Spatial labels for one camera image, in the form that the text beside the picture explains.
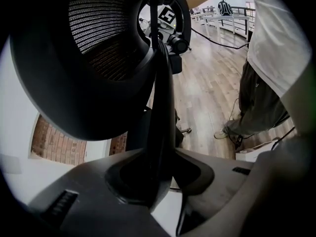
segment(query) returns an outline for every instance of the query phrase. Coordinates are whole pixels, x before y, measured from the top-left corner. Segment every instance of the person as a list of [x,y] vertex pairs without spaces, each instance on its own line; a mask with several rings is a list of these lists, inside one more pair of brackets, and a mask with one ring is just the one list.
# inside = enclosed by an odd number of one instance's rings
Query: person
[[193,11],[194,11],[195,15],[201,14],[201,12],[200,12],[200,10],[199,10],[199,7],[195,7],[195,8],[193,9]]
[[232,7],[225,0],[221,0],[218,3],[218,10],[222,16],[231,16],[233,14]]
[[[206,0],[187,1],[190,7]],[[281,0],[254,2],[255,30],[240,80],[240,118],[226,122],[215,132],[216,139],[228,135],[252,135],[281,123],[287,112],[280,98],[311,59],[311,47],[284,3]],[[286,103],[296,114],[293,104],[288,100]]]

